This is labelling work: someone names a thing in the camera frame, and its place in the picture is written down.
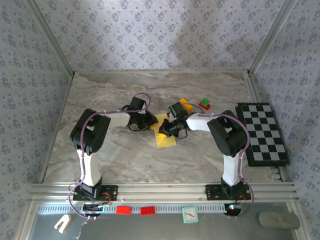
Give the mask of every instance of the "marble surface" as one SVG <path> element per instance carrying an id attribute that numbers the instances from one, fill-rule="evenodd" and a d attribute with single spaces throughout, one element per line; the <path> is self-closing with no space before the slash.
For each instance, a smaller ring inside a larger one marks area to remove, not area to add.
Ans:
<path id="1" fill-rule="evenodd" d="M 74 182 L 80 177 L 79 158 L 69 135 L 86 108 L 111 111 L 129 104 L 134 94 L 152 96 L 153 114 L 168 112 L 180 98 L 198 103 L 210 99 L 208 113 L 235 112 L 238 102 L 249 102 L 245 81 L 223 73 L 134 72 L 76 74 L 64 108 L 50 156 L 45 182 Z M 153 130 L 133 132 L 127 127 L 110 129 L 102 148 L 94 153 L 103 182 L 219 182 L 223 156 L 209 132 L 190 131 L 176 146 L 157 148 Z M 272 181 L 269 167 L 248 167 L 250 182 Z"/>

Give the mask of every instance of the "black and white checkerboard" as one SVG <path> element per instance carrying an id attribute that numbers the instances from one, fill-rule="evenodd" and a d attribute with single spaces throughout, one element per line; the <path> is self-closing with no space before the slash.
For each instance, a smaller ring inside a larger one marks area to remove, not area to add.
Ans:
<path id="1" fill-rule="evenodd" d="M 288 155 L 269 103 L 238 103 L 235 110 L 250 134 L 250 146 L 246 150 L 248 165 L 276 167 L 288 164 Z"/>

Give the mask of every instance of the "wall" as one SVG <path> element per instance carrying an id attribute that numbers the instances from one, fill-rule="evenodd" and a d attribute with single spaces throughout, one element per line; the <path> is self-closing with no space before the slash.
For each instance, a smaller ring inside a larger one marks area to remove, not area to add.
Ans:
<path id="1" fill-rule="evenodd" d="M 283 0 L 37 0 L 75 71 L 247 69 Z"/>
<path id="2" fill-rule="evenodd" d="M 69 79 L 23 0 L 0 3 L 0 239 L 40 178 Z"/>
<path id="3" fill-rule="evenodd" d="M 262 101 L 271 102 L 291 160 L 287 171 L 320 239 L 320 3 L 300 0 L 257 71 Z"/>

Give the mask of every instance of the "teal clock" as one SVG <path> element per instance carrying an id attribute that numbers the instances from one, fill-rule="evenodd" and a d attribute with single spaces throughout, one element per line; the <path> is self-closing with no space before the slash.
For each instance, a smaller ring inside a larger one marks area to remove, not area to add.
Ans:
<path id="1" fill-rule="evenodd" d="M 192 224 L 197 223 L 198 219 L 198 208 L 196 206 L 185 206 L 182 208 L 183 223 Z"/>

